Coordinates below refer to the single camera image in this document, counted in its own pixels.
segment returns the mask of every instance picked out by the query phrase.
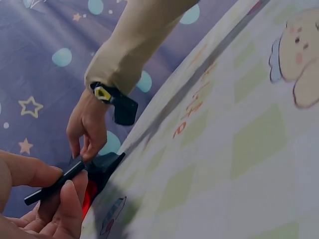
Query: fingernail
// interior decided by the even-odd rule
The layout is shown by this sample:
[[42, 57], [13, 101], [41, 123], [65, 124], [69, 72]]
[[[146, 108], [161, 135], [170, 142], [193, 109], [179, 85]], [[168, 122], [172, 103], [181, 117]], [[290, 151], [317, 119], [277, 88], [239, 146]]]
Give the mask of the fingernail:
[[67, 180], [66, 182], [65, 182], [65, 184], [73, 184], [73, 182], [72, 182], [72, 180]]
[[62, 169], [60, 169], [60, 168], [58, 168], [58, 167], [51, 166], [51, 168], [53, 168], [53, 169], [54, 169], [54, 170], [56, 170], [56, 171], [59, 171], [60, 173], [61, 173], [61, 172], [63, 172], [63, 170], [62, 170]]

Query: blue fabric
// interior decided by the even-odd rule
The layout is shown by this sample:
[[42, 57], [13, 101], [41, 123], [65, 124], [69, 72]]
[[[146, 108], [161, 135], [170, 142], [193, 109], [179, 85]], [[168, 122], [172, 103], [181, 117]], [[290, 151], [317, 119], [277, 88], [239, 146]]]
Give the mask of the blue fabric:
[[[203, 0], [190, 9], [145, 66], [131, 93], [138, 117], [151, 98], [236, 0]], [[125, 0], [0, 0], [0, 148], [58, 165], [69, 160], [68, 118], [84, 89], [83, 75], [107, 40]], [[106, 117], [109, 142], [120, 147], [131, 127]], [[4, 214], [31, 209], [28, 187], [13, 189]]]

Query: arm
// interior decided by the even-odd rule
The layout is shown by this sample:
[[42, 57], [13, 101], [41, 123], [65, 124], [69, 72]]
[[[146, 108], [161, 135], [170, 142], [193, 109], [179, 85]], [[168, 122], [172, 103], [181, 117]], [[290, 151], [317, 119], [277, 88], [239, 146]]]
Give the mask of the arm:
[[199, 0], [128, 0], [112, 36], [100, 47], [86, 73], [85, 85], [99, 81], [127, 95], [142, 68], [182, 15]]

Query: black wrist strap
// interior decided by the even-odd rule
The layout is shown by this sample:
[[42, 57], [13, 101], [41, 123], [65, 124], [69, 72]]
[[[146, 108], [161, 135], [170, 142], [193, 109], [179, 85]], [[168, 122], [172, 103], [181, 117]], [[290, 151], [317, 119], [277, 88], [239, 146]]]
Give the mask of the black wrist strap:
[[135, 123], [139, 104], [123, 95], [117, 88], [108, 87], [100, 82], [93, 82], [90, 88], [96, 98], [114, 106], [113, 120], [116, 124], [130, 126]]

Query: black object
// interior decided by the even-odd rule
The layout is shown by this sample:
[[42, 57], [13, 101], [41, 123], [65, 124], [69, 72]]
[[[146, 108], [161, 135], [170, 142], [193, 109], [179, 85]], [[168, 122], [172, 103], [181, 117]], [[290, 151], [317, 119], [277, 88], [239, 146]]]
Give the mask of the black object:
[[66, 173], [64, 173], [63, 176], [60, 177], [55, 184], [48, 188], [42, 188], [27, 196], [24, 199], [25, 204], [29, 206], [33, 203], [36, 203], [37, 201], [50, 197], [56, 191], [60, 190], [67, 180], [73, 179], [76, 175], [78, 175], [82, 170], [85, 169], [85, 164], [82, 159], [74, 161], [76, 162], [75, 165], [71, 167]]
[[124, 157], [125, 153], [117, 155], [116, 153], [110, 152], [102, 156], [97, 156], [87, 165], [88, 178], [97, 185], [97, 194], [95, 197], [104, 189], [111, 175], [120, 165]]
[[117, 88], [107, 87], [100, 82], [90, 85], [93, 94], [106, 104], [114, 106], [115, 123], [130, 126], [135, 123], [139, 104], [123, 95]]

